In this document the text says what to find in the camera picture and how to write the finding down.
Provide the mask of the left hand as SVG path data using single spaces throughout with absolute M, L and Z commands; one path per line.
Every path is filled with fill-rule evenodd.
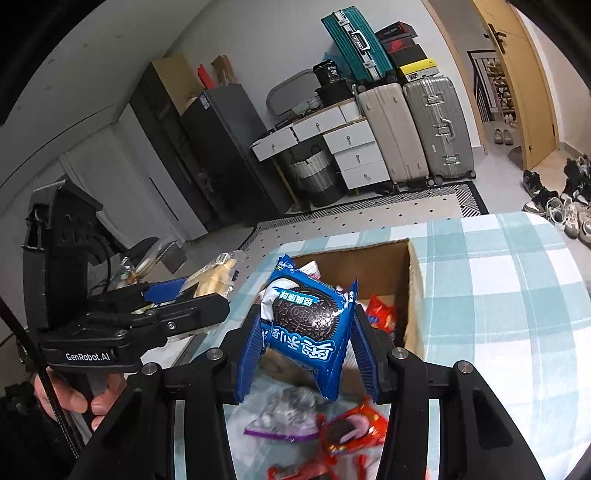
M 95 396 L 90 403 L 85 397 L 72 388 L 60 375 L 47 369 L 57 399 L 63 410 L 83 414 L 88 409 L 94 416 L 91 428 L 96 430 L 120 394 L 126 388 L 126 379 L 122 374 L 108 374 L 106 389 Z

